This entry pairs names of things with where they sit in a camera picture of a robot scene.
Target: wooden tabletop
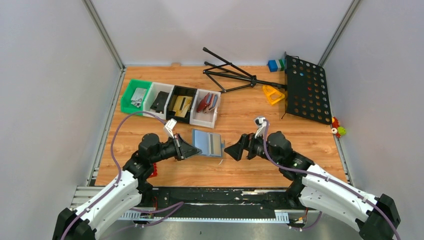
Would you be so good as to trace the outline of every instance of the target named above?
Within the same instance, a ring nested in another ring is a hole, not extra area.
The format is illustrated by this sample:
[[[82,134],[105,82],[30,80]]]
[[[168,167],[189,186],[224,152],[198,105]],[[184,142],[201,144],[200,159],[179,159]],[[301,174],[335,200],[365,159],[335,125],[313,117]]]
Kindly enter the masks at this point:
[[[110,132],[103,152],[97,175],[96,185],[107,185],[117,174],[117,169],[110,154],[111,140],[118,124],[127,116],[120,111],[120,100],[131,79],[179,85],[191,88],[220,91],[206,75],[202,74],[204,66],[141,66],[128,67],[124,77],[118,103],[116,105]],[[267,66],[244,66],[259,80],[285,82],[283,72],[269,72]],[[245,85],[246,82],[216,77],[224,88]],[[339,153],[328,125],[308,119],[284,114],[284,101],[271,106],[261,85],[245,88],[221,95],[215,128],[207,128],[177,123],[173,132],[180,133],[187,142],[192,142],[192,129],[221,134],[225,146],[236,143],[241,134],[256,132],[254,119],[265,116],[269,122],[269,133],[282,131],[291,141],[294,150],[312,159],[328,173],[346,181]],[[130,117],[121,127],[114,143],[114,153],[120,166],[137,150],[143,135],[155,133],[161,142],[167,140],[163,125],[154,118],[143,116]],[[194,156],[187,160],[167,159],[157,163],[156,177],[149,178],[153,186],[182,187],[288,187],[291,181],[283,177],[278,168],[265,159],[256,157],[235,161],[225,154],[223,158]]]

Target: black tripod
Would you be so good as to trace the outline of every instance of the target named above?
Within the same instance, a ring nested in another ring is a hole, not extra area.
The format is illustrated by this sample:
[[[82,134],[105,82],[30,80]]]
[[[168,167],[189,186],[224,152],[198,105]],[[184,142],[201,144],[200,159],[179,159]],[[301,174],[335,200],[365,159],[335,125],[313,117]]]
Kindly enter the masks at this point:
[[[256,84],[269,85],[269,86],[272,86],[272,87],[276,87],[278,89],[287,90],[287,85],[285,85],[285,84],[258,80],[256,78],[256,75],[251,75],[247,71],[239,68],[238,66],[232,64],[231,62],[229,62],[229,61],[225,60],[224,58],[222,58],[222,57],[216,55],[215,53],[211,52],[206,47],[203,48],[203,51],[209,53],[210,55],[214,56],[215,58],[217,58],[217,59],[219,59],[219,60],[221,60],[225,63],[225,64],[217,66],[217,65],[209,63],[207,61],[204,62],[205,65],[211,66],[211,67],[203,70],[203,73],[206,74],[206,76],[208,76],[216,85],[218,85],[219,88],[222,89],[222,91],[220,91],[221,93],[227,93],[227,92],[230,92],[230,91],[234,91],[234,90],[237,90],[237,89],[244,89],[244,88],[247,88],[247,87],[253,88]],[[240,71],[241,73],[226,69],[226,68],[224,68],[225,66],[231,66],[231,67],[237,69],[238,71]],[[219,70],[222,70],[222,72],[211,71],[213,69],[219,69]],[[233,87],[233,88],[230,88],[230,89],[225,89],[211,75],[229,78],[229,79],[237,79],[237,80],[250,82],[250,83],[246,84],[246,85],[242,85],[242,86]]]

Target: black perforated panel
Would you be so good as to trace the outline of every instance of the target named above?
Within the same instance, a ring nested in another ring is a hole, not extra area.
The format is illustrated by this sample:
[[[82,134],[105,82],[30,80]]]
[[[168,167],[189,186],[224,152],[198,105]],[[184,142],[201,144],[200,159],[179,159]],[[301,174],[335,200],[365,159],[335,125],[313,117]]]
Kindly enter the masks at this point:
[[[311,62],[286,55],[287,96],[285,112],[331,124],[326,71]]]

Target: yellow triangular object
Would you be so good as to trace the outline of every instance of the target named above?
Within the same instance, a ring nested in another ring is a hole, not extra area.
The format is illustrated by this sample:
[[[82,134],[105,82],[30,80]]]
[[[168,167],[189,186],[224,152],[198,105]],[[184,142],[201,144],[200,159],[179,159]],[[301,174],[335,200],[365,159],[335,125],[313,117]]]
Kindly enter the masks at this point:
[[[271,104],[271,106],[278,103],[281,99],[286,97],[282,92],[278,91],[277,89],[275,89],[272,86],[263,85],[262,90],[263,90],[263,93],[266,96],[266,99],[268,99],[269,104]]]

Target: robotic arm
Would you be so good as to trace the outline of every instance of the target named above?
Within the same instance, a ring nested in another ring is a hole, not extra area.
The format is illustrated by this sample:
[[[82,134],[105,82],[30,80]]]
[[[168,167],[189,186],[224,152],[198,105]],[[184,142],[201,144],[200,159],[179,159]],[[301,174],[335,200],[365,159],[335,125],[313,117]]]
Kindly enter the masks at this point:
[[[311,159],[294,151],[281,131],[271,133],[264,143],[268,121],[265,117],[254,121],[256,133],[242,134],[236,144],[225,148],[227,154],[236,161],[242,158],[243,150],[247,151],[248,160],[256,156],[271,158],[279,166],[280,173],[293,181],[287,189],[287,201],[292,207],[302,205],[322,211],[354,228],[364,240],[392,239],[394,231],[390,224],[371,205],[382,210],[397,228],[401,220],[392,198],[385,194],[376,197],[332,176]]]
[[[172,133],[175,124],[176,121],[171,119],[165,125],[164,130],[168,134],[166,142],[160,142],[158,135],[154,133],[143,136],[138,150],[123,166],[119,183],[115,183],[117,176],[96,196],[74,211],[65,208],[60,212],[53,240],[60,240],[65,229],[83,211],[86,213],[76,220],[64,239],[100,239],[103,232],[126,211],[152,198],[153,186],[147,182],[147,178],[154,171],[154,163],[172,157],[181,161],[202,153],[200,149],[185,142],[178,133]],[[90,209],[89,206],[95,201],[98,202]]]

